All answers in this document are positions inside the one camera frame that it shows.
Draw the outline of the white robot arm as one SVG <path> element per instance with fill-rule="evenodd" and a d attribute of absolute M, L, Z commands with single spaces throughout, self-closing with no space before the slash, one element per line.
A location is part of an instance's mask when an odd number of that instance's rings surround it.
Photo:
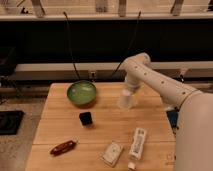
<path fill-rule="evenodd" d="M 146 53 L 128 57 L 120 108 L 133 106 L 132 95 L 144 82 L 179 109 L 174 171 L 213 171 L 213 94 L 205 93 L 150 68 Z"/>

